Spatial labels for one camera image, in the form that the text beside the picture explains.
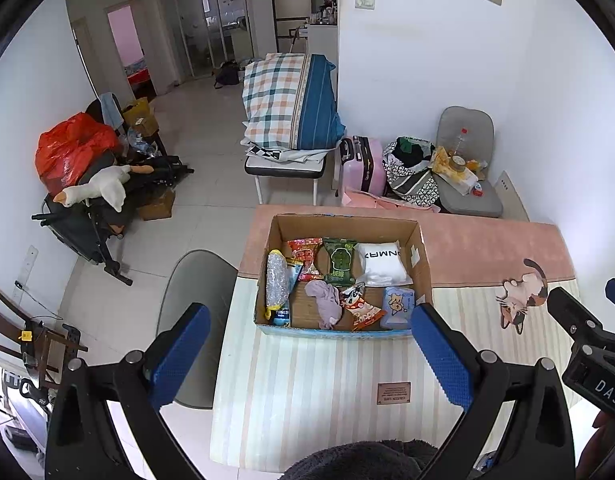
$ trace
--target patterned bag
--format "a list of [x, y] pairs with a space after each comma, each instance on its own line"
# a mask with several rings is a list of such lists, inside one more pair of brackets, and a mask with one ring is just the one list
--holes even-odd
[[[430, 156], [434, 145], [429, 140], [405, 137], [418, 144], [423, 150], [423, 156]], [[422, 160], [416, 166], [406, 168], [392, 152], [396, 148], [396, 140], [389, 143], [383, 150], [383, 167], [387, 173], [389, 187], [406, 202], [419, 207], [429, 207], [439, 198], [439, 188], [428, 168], [429, 160]]]
[[320, 54], [268, 54], [245, 69], [245, 137], [260, 148], [330, 150], [345, 126], [336, 111], [330, 72]]

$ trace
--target brown label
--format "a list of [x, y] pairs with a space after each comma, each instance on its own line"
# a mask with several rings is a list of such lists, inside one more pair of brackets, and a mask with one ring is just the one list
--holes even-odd
[[377, 404], [404, 404], [410, 402], [412, 383], [379, 383]]

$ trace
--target light switch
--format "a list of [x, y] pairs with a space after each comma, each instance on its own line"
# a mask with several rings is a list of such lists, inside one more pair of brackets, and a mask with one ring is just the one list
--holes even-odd
[[374, 10], [375, 0], [356, 0], [354, 7], [357, 9], [369, 9]]

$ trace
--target pink suitcase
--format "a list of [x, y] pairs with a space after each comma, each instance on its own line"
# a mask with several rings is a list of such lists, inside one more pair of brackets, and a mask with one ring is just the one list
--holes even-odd
[[383, 147], [378, 139], [345, 137], [339, 145], [339, 153], [341, 189], [347, 187], [384, 195], [387, 178], [383, 168]]

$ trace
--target plaid bedding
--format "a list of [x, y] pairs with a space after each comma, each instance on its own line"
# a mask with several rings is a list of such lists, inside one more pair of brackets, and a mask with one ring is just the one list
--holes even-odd
[[330, 149], [345, 127], [336, 112], [325, 56], [268, 54], [245, 70], [245, 137], [261, 148]]

